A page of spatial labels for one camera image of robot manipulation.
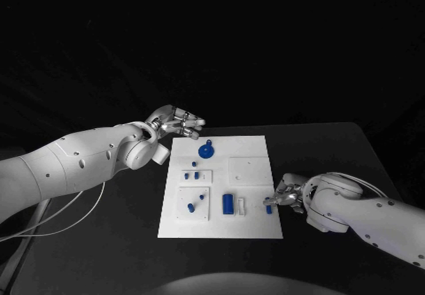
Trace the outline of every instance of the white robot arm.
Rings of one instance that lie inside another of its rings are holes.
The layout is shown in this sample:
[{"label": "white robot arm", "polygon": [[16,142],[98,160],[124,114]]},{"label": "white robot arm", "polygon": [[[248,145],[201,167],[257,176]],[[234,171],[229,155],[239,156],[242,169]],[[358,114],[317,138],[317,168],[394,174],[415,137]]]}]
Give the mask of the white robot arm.
[{"label": "white robot arm", "polygon": [[[363,184],[378,196],[363,197]],[[386,198],[363,180],[340,173],[313,178],[287,173],[264,205],[307,210],[307,223],[322,232],[353,228],[365,242],[425,269],[425,211]]]},{"label": "white robot arm", "polygon": [[163,164],[169,149],[157,142],[170,132],[198,140],[205,120],[172,105],[146,122],[72,133],[29,154],[0,161],[0,223],[26,207],[103,184],[150,159]]}]

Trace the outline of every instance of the blue object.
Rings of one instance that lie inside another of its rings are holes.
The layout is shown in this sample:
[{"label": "blue object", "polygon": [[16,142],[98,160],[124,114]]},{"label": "blue object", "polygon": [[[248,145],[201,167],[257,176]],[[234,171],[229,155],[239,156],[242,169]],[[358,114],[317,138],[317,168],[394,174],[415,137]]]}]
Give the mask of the blue object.
[{"label": "blue object", "polygon": [[189,208],[189,212],[193,213],[195,212],[195,207],[193,207],[192,203],[188,205],[188,208]]},{"label": "blue object", "polygon": [[205,159],[211,158],[215,154],[215,148],[212,147],[211,140],[206,141],[206,144],[199,148],[199,156]]},{"label": "blue object", "polygon": [[265,206],[265,210],[268,211],[268,214],[273,214],[273,207],[268,205],[268,206]]},{"label": "blue object", "polygon": [[224,195],[224,214],[234,215],[234,195],[226,194]]}]

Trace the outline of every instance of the robotic hand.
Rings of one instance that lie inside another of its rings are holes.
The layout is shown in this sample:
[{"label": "robotic hand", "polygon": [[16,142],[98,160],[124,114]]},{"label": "robotic hand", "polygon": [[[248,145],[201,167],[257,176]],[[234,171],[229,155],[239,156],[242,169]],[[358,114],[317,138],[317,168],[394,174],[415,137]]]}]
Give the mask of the robotic hand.
[{"label": "robotic hand", "polygon": [[170,132],[198,140],[206,121],[172,105],[146,122],[72,133],[29,154],[0,161],[0,223],[22,209],[108,181],[150,159],[163,164],[169,149],[157,142]]},{"label": "robotic hand", "polygon": [[[366,186],[378,196],[363,197]],[[307,210],[307,223],[322,232],[349,227],[365,242],[425,269],[425,211],[392,200],[359,178],[327,173],[313,178],[287,173],[264,205]]]}]

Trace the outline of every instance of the dark table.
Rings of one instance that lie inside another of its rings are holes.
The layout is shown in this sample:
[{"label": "dark table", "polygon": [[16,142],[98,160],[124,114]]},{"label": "dark table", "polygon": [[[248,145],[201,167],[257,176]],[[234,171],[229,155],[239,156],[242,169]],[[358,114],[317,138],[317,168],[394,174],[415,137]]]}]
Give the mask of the dark table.
[{"label": "dark table", "polygon": [[[356,124],[205,128],[202,136],[265,135],[275,185],[284,173],[347,173],[401,200]],[[172,147],[173,135],[162,140]],[[141,294],[185,277],[250,272],[316,283],[346,294],[422,294],[425,271],[368,245],[356,233],[323,233],[288,206],[280,207],[283,240],[157,238],[167,180],[150,161],[107,182],[92,214],[64,233],[36,238],[13,294]],[[101,186],[88,190],[42,225],[54,232],[90,210]],[[75,195],[55,198],[48,215]]]}]

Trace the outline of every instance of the cable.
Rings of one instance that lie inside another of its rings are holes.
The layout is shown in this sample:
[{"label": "cable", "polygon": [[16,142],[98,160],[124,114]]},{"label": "cable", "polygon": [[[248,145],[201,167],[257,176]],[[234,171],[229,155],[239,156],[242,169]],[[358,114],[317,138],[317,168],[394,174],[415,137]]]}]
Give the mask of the cable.
[{"label": "cable", "polygon": [[61,229],[58,232],[52,232],[51,234],[42,234],[42,235],[19,235],[19,237],[45,237],[46,235],[58,234],[59,232],[68,230],[72,226],[75,226],[75,224],[78,224],[80,221],[82,221],[82,219],[91,214],[91,212],[94,211],[95,207],[98,206],[100,198],[103,197],[103,194],[104,194],[104,188],[105,188],[105,183],[104,183],[104,186],[103,186],[103,192],[100,193],[98,200],[95,201],[95,205],[94,205],[94,207],[91,208],[91,211],[82,216],[82,218],[78,220],[77,223],[74,223],[74,224],[72,224],[71,226],[68,226],[65,229]]},{"label": "cable", "polygon": [[[103,196],[103,193],[104,193],[104,188],[105,188],[105,183],[104,183],[104,186],[103,186],[103,192],[100,193],[100,198],[101,198],[101,196]],[[10,236],[7,236],[7,237],[3,237],[3,238],[0,238],[0,242],[3,242],[3,241],[6,241],[6,240],[9,240],[10,238],[15,238],[15,237],[32,237],[32,235],[20,235],[20,234],[23,234],[25,232],[28,232],[29,230],[32,230],[32,229],[35,229],[38,226],[41,226],[45,222],[48,222],[55,216],[58,216],[58,214],[69,207],[69,205],[75,202],[75,200],[78,199],[78,197],[81,196],[81,194],[84,193],[84,191],[81,191],[80,193],[78,193],[78,195],[77,195],[77,197],[71,200],[71,202],[65,205],[65,207],[49,217],[49,218],[46,218],[44,221],[41,221],[36,225],[33,225],[33,226],[31,226],[31,228],[28,228],[28,229],[25,229],[25,230],[22,230],[20,232],[18,232],[16,234],[13,234],[13,235],[10,235]]]},{"label": "cable", "polygon": [[388,195],[382,192],[382,190],[373,184],[368,183],[368,181],[365,181],[363,179],[359,179],[355,176],[350,176],[340,172],[329,172],[329,174],[335,174],[355,180],[356,182],[363,184],[382,198],[388,198]]}]

